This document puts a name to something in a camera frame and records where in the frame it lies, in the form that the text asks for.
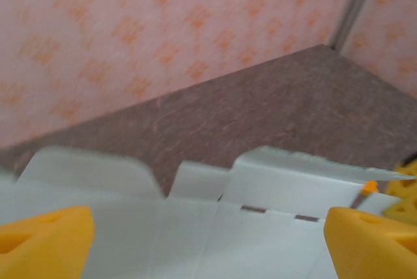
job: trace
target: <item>pink patterned wall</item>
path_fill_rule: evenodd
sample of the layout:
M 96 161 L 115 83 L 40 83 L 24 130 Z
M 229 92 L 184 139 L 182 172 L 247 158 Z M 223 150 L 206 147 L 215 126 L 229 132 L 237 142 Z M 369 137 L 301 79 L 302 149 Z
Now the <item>pink patterned wall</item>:
M 327 43 L 346 0 L 0 0 L 0 145 Z
M 417 97 L 417 0 L 366 0 L 342 53 Z

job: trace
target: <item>wallpaper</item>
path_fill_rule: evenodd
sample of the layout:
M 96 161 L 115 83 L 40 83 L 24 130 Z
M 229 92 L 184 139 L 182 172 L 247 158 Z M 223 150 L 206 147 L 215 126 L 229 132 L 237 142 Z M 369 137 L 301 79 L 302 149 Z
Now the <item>wallpaper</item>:
M 342 53 L 417 97 L 417 0 L 366 0 Z
M 319 43 L 347 0 L 0 0 L 0 146 Z

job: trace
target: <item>orange floral pattern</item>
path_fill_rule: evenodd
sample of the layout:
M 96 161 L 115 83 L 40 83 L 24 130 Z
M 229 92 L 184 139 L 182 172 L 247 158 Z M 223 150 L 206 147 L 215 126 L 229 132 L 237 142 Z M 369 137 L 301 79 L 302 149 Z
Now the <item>orange floral pattern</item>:
M 0 146 L 326 44 L 346 2 L 0 0 Z M 411 30 L 401 20 L 382 29 L 390 46 Z M 413 62 L 394 63 L 415 74 Z
M 417 96 L 417 0 L 366 0 L 342 54 Z

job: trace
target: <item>brown countertop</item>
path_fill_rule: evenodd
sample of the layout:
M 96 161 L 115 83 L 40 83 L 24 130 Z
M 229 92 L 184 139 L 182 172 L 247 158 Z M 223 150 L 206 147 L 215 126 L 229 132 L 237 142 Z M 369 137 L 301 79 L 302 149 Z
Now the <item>brown countertop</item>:
M 260 145 L 390 169 L 417 150 L 417 100 L 320 45 L 3 149 L 0 164 L 20 173 L 53 144 L 139 158 L 165 192 L 183 160 L 230 167 Z

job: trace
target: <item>white cardboard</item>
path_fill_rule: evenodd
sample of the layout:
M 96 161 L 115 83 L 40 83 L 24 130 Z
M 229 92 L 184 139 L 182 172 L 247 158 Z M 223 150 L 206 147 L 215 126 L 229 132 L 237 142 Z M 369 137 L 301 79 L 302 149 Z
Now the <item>white cardboard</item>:
M 217 201 L 224 193 L 230 177 L 226 168 L 183 161 L 169 197 Z
M 18 176 L 16 176 L 13 172 L 0 167 L 0 182 L 9 182 L 14 183 L 18 180 Z
M 331 207 L 349 206 L 366 181 L 387 179 L 410 177 L 262 147 L 237 158 L 223 200 L 325 218 Z
M 139 160 L 66 147 L 37 152 L 18 183 L 27 181 L 163 198 L 152 170 Z
M 387 208 L 401 201 L 400 198 L 382 193 L 372 193 L 359 206 L 358 211 L 382 216 Z
M 295 215 L 325 218 L 328 208 L 349 206 L 362 181 L 398 178 L 262 148 L 242 155 L 230 172 L 184 163 L 163 199 L 152 190 L 152 173 L 132 171 L 131 160 L 54 149 L 31 163 L 18 184 L 0 182 L 0 224 L 89 205 L 96 239 L 84 279 L 336 279 L 324 219 Z M 134 188 L 115 174 L 127 174 Z

